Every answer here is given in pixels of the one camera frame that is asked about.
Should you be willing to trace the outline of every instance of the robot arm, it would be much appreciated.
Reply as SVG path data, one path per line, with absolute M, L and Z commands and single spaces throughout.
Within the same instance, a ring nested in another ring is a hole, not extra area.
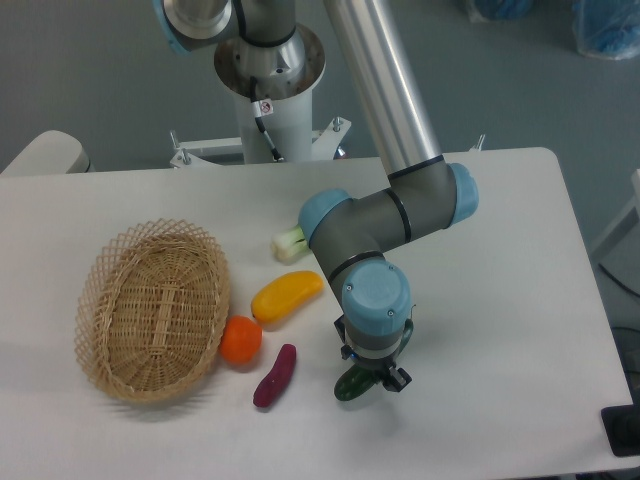
M 199 41 L 239 35 L 253 55 L 241 55 L 251 61 L 235 66 L 240 76 L 253 76 L 242 74 L 244 67 L 256 71 L 262 65 L 265 70 L 259 83 L 281 85 L 279 77 L 267 73 L 275 68 L 274 55 L 282 57 L 283 48 L 289 48 L 287 42 L 299 30 L 294 1 L 237 0 L 225 17 L 230 3 L 164 0 L 165 11 L 168 5 L 180 5 L 183 12 L 191 11 L 189 4 L 199 5 L 191 17 L 177 14 L 181 21 L 191 18 L 196 24 L 208 18 L 213 24 L 212 19 L 223 22 L 227 18 L 225 26 L 209 26 L 211 32 L 219 31 L 217 37 Z M 361 199 L 342 190 L 321 192 L 305 203 L 298 220 L 344 311 L 336 322 L 344 342 L 343 358 L 351 358 L 374 374 L 388 390 L 400 391 L 411 381 L 404 370 L 396 369 L 396 358 L 408 338 L 405 322 L 412 301 L 406 277 L 385 260 L 384 252 L 471 216 L 478 205 L 478 192 L 467 169 L 448 165 L 441 154 L 388 0 L 324 3 L 355 79 L 390 188 Z M 178 22 L 168 12 L 166 18 Z M 174 27 L 182 35 L 189 33 L 179 25 Z

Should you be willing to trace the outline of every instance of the metal bracket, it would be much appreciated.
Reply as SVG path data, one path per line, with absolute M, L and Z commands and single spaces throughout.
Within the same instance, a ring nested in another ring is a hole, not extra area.
M 351 122 L 342 117 L 335 117 L 322 132 L 319 138 L 311 145 L 313 160 L 333 160 L 340 143 L 351 128 Z
M 340 142 L 349 132 L 351 122 L 342 117 L 335 117 L 325 130 L 313 131 L 313 145 L 311 155 L 313 160 L 333 160 L 343 158 L 346 152 Z M 218 157 L 225 155 L 241 155 L 242 142 L 240 137 L 218 138 L 215 140 L 197 140 L 193 142 L 180 142 L 175 130 L 169 132 L 173 144 L 174 157 L 170 163 L 175 168 L 191 166 L 215 166 L 213 162 L 207 162 L 199 157 Z

